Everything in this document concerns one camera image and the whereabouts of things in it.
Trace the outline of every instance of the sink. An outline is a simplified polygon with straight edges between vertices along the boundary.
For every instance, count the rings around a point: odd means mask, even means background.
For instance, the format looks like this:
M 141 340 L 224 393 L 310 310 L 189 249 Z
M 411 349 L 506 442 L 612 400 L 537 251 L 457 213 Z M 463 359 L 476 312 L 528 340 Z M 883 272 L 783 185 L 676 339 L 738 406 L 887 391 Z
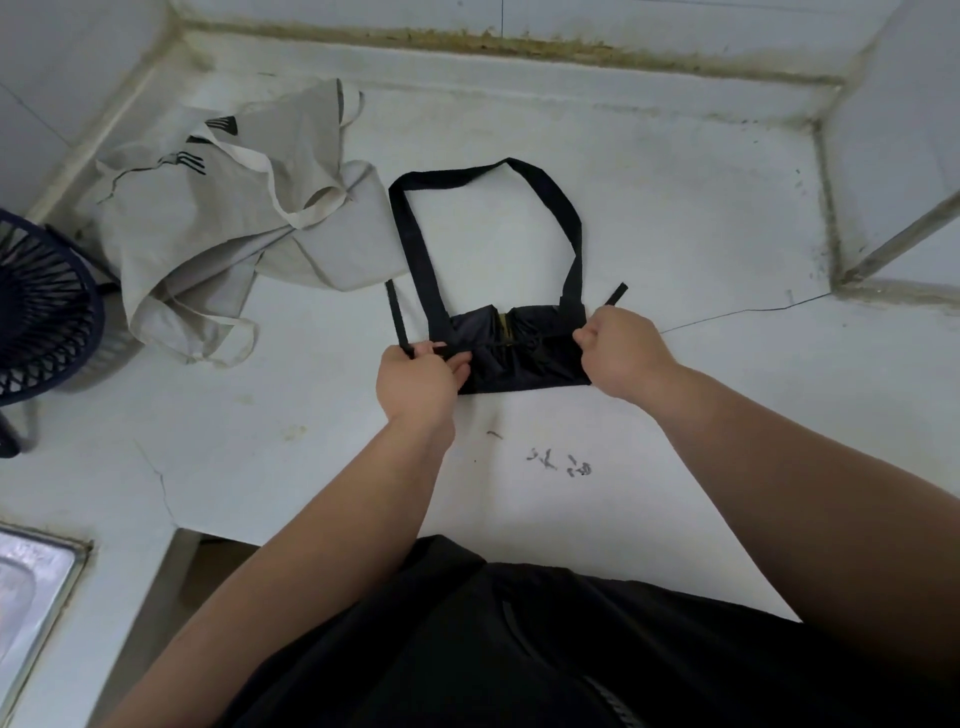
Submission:
M 82 545 L 0 526 L 0 725 L 85 559 Z

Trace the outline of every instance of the person's left arm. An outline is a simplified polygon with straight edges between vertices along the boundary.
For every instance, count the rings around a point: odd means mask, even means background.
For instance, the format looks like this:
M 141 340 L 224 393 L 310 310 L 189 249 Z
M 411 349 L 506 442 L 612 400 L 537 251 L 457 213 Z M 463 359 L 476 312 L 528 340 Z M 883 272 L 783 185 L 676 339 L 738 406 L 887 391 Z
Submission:
M 207 728 L 265 659 L 389 578 L 420 531 L 469 354 L 384 352 L 386 426 L 186 623 L 101 728 Z

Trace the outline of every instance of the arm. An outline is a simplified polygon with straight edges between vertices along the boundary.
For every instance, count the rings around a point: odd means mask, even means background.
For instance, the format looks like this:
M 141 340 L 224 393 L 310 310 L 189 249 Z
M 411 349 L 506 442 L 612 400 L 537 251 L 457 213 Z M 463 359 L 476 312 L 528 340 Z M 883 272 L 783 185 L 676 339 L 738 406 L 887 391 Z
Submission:
M 635 313 L 604 306 L 574 338 L 593 383 L 658 422 L 801 619 L 960 676 L 960 500 L 681 366 Z
M 184 625 L 102 728 L 205 728 L 266 658 L 368 594 L 417 538 L 469 354 L 383 355 L 380 430 Z

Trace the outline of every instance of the forearm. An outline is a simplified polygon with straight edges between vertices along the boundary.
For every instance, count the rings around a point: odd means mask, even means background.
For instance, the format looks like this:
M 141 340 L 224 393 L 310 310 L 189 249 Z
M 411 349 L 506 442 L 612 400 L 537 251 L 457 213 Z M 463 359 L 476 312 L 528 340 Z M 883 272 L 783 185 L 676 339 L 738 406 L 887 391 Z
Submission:
M 396 571 L 452 430 L 396 420 L 183 627 L 104 728 L 211 725 L 263 660 Z
M 646 408 L 802 619 L 957 674 L 960 500 L 691 370 Z

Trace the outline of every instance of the dark blue plastic basket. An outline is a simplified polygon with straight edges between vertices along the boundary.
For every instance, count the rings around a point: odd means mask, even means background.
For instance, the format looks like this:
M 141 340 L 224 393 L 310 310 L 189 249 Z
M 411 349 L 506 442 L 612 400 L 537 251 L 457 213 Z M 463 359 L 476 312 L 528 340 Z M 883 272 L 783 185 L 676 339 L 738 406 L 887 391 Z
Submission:
M 103 333 L 104 303 L 84 262 L 51 232 L 0 209 L 0 406 L 76 374 Z

